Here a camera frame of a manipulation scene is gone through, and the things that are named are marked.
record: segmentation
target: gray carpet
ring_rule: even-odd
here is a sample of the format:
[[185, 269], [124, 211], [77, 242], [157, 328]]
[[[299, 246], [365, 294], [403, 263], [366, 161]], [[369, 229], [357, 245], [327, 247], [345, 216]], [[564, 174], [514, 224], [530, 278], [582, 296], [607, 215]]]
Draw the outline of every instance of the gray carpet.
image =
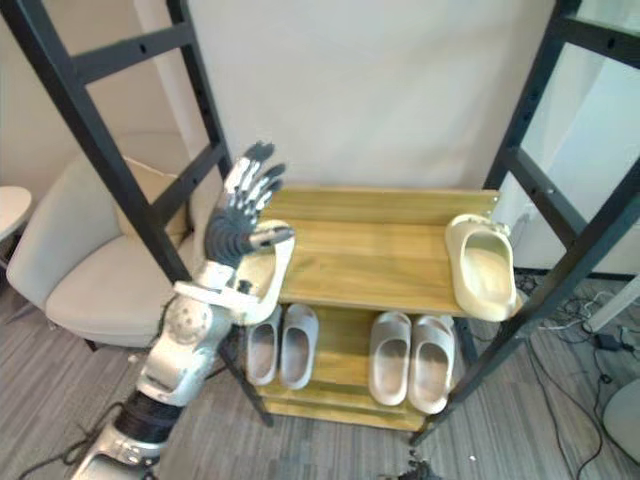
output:
[[[614, 282], [589, 281], [579, 293], [618, 290]], [[0, 317], [20, 299], [4, 287]], [[640, 309], [630, 308], [607, 327], [640, 328]], [[578, 328], [567, 330], [577, 338]], [[495, 326], [474, 322], [479, 336]], [[640, 336], [635, 335], [640, 344]], [[568, 345], [552, 332], [539, 332], [534, 345], [549, 372], [591, 411], [597, 371], [588, 343]], [[479, 342], [479, 348], [486, 343]], [[50, 330], [36, 311], [0, 326], [0, 477], [18, 473], [82, 438], [111, 402], [126, 398], [141, 361], [130, 351], [104, 347], [91, 353], [65, 330]], [[620, 387], [640, 377], [640, 362], [625, 351], [601, 352], [613, 382], [603, 386], [601, 404]], [[582, 414], [550, 387], [552, 405], [575, 475], [597, 445]], [[228, 373], [209, 381], [183, 414], [157, 474], [168, 479], [373, 479], [407, 469], [408, 433], [291, 417], [262, 426]], [[566, 467], [555, 443], [553, 425], [526, 350], [512, 356], [448, 422], [419, 448], [444, 479], [565, 479]], [[62, 478], [56, 463], [30, 478]], [[638, 479], [640, 468], [605, 441], [602, 454], [582, 475], [587, 479]]]

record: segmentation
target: white side table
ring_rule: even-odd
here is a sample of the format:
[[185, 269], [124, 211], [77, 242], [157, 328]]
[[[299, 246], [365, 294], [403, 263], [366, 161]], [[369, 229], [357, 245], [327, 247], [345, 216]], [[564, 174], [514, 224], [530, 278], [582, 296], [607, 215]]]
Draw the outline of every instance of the white side table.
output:
[[[24, 223], [31, 207], [31, 193], [22, 187], [0, 187], [0, 241]], [[7, 268], [6, 259], [0, 257], [0, 266]]]

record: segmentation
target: robotic arm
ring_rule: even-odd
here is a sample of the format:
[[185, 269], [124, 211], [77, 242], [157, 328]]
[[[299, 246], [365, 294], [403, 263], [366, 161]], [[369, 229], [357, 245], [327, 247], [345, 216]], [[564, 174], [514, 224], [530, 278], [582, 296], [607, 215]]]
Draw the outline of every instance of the robotic arm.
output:
[[285, 226], [255, 230], [260, 213], [282, 187], [284, 165], [259, 175], [273, 150], [258, 143], [234, 165], [207, 224], [204, 264], [193, 282], [174, 285], [177, 295], [165, 309], [162, 333], [136, 390], [89, 447], [73, 480], [144, 478], [159, 461], [182, 410], [199, 394], [232, 324], [247, 324], [247, 314], [251, 323], [262, 320], [250, 315], [265, 310], [260, 299], [233, 285], [244, 255], [294, 235]]

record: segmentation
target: black metal frame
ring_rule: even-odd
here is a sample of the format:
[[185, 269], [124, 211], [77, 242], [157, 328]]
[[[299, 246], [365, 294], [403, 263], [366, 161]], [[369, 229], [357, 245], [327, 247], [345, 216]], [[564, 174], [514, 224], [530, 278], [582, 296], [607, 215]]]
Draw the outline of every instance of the black metal frame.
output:
[[[66, 52], [41, 2], [4, 0], [0, 3], [0, 9], [87, 157], [155, 260], [172, 282], [189, 278], [163, 227], [214, 165], [218, 166], [224, 178], [231, 168], [231, 161], [187, 1], [167, 0], [174, 24], [170, 28], [74, 57]], [[575, 18], [579, 6], [580, 0], [556, 1], [511, 122], [484, 184], [487, 189], [499, 188], [507, 173], [513, 173], [567, 252], [546, 275], [542, 287], [534, 292], [521, 311], [501, 325], [495, 339], [479, 359], [468, 322], [465, 319], [457, 320], [456, 329], [462, 339], [469, 369], [451, 392], [446, 409], [438, 415], [427, 417], [422, 429], [413, 435], [413, 445], [420, 443], [436, 425], [443, 422], [480, 385], [484, 377], [526, 341], [542, 318], [553, 312], [558, 303], [574, 290], [577, 283], [591, 272], [640, 215], [638, 161], [593, 220], [587, 223], [520, 147], [565, 43], [578, 45], [635, 68], [640, 67], [638, 36]], [[153, 205], [149, 205], [89, 97], [85, 84], [173, 48], [182, 51], [210, 145]], [[265, 411], [260, 397], [233, 365], [226, 344], [221, 347], [220, 353], [263, 421], [272, 424], [272, 417]]]
[[578, 20], [575, 14], [579, 6], [580, 0], [556, 1], [520, 100], [484, 184], [487, 189], [499, 188], [507, 173], [511, 172], [562, 241], [566, 253], [520, 312], [501, 324], [497, 335], [477, 361], [473, 361], [477, 353], [466, 319], [457, 319], [456, 330], [462, 339], [463, 356], [470, 367], [451, 392], [447, 407], [425, 419], [423, 427], [412, 436], [412, 445], [421, 443], [480, 386], [487, 375], [517, 350], [542, 319], [553, 313], [640, 217], [640, 160], [636, 160], [605, 204], [587, 223], [520, 147], [565, 43], [640, 68], [638, 35]]
[[[232, 163], [207, 79], [186, 0], [167, 0], [173, 26], [70, 56], [42, 0], [2, 0], [0, 11], [27, 59], [87, 158], [170, 282], [190, 274], [164, 231], [165, 225], [214, 166], [224, 179]], [[86, 85], [152, 57], [180, 48], [209, 145], [157, 198], [147, 202], [127, 167]], [[259, 395], [235, 366], [223, 342], [220, 356], [261, 419], [273, 424]]]

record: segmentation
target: wooden shelf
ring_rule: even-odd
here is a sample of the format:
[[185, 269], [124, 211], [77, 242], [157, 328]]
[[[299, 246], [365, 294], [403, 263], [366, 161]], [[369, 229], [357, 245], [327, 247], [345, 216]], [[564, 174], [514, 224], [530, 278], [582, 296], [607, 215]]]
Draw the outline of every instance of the wooden shelf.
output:
[[459, 213], [491, 213], [494, 198], [494, 191], [285, 190], [267, 211], [296, 230], [280, 299], [462, 315], [444, 228]]
[[403, 416], [380, 412], [367, 412], [338, 406], [295, 404], [289, 401], [265, 400], [265, 407], [277, 415], [313, 418], [329, 422], [368, 425], [393, 430], [418, 430], [424, 421], [421, 416]]
[[444, 230], [463, 213], [490, 215], [496, 191], [292, 188], [267, 218], [296, 231], [282, 303], [312, 306], [320, 329], [311, 382], [258, 389], [275, 414], [418, 430], [408, 402], [370, 396], [369, 337], [381, 311], [464, 315], [455, 301]]
[[316, 406], [333, 405], [349, 410], [380, 412], [407, 417], [424, 417], [424, 415], [414, 409], [409, 402], [403, 402], [397, 406], [387, 406], [376, 402], [370, 395], [367, 387], [310, 382], [301, 390], [291, 390], [274, 381], [265, 387], [258, 387], [257, 390], [264, 398], [295, 404]]

